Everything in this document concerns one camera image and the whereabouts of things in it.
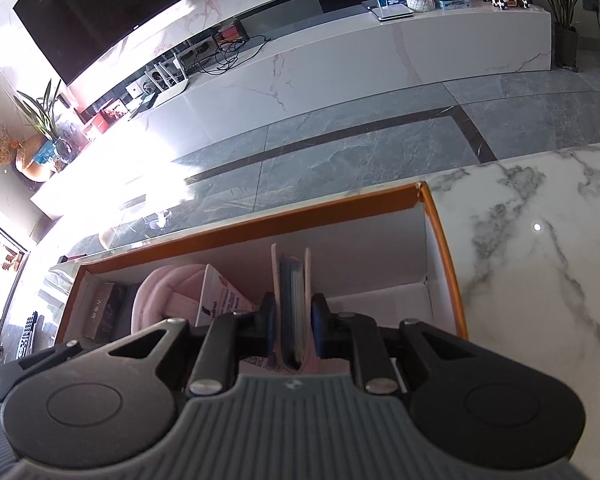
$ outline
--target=wall socket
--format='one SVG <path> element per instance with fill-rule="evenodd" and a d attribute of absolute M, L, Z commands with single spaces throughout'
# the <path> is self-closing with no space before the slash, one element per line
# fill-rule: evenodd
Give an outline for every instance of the wall socket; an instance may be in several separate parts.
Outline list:
<path fill-rule="evenodd" d="M 600 0 L 582 0 L 582 8 L 591 12 L 600 12 Z"/>

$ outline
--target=small dark box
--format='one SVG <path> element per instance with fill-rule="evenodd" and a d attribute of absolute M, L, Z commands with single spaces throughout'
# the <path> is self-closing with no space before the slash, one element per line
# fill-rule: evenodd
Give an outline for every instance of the small dark box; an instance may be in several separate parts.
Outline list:
<path fill-rule="evenodd" d="M 111 342 L 120 307 L 125 298 L 125 287 L 103 283 L 98 287 L 82 334 L 97 343 Z"/>

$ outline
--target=pink plush item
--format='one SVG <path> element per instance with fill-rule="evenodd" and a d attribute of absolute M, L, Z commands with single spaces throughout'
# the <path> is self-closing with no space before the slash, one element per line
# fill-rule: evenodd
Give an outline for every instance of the pink plush item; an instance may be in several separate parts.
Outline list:
<path fill-rule="evenodd" d="M 170 317 L 183 317 L 194 325 L 205 269 L 201 264 L 166 266 L 149 274 L 134 300 L 131 333 Z"/>

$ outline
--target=white marble tabletop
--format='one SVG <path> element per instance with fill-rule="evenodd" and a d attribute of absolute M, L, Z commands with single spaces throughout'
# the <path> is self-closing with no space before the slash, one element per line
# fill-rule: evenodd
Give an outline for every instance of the white marble tabletop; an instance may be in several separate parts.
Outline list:
<path fill-rule="evenodd" d="M 573 463 L 600 480 L 600 144 L 426 180 L 470 340 L 579 394 L 587 425 Z"/>

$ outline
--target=gray plant pot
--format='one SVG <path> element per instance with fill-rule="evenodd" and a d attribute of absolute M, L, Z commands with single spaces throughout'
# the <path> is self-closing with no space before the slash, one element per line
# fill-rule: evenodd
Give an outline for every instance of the gray plant pot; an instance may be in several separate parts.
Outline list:
<path fill-rule="evenodd" d="M 555 63 L 560 68 L 577 72 L 576 54 L 578 53 L 578 33 L 571 27 L 566 30 L 555 26 Z"/>

